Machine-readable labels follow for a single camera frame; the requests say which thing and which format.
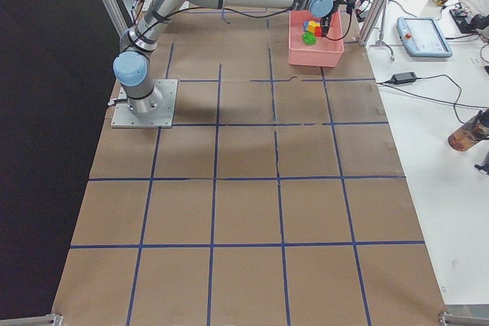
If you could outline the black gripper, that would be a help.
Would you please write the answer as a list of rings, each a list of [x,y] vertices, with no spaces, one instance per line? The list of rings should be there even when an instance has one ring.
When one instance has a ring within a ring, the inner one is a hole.
[[[326,16],[321,18],[321,37],[326,37],[330,32],[332,16],[338,11],[341,2],[341,0],[334,1],[332,10]]]

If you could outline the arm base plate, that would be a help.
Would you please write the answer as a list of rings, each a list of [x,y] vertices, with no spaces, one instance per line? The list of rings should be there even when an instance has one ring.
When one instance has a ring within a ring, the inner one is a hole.
[[[121,87],[119,99],[112,116],[113,128],[172,128],[178,80],[153,79],[153,92],[145,99],[127,97]]]

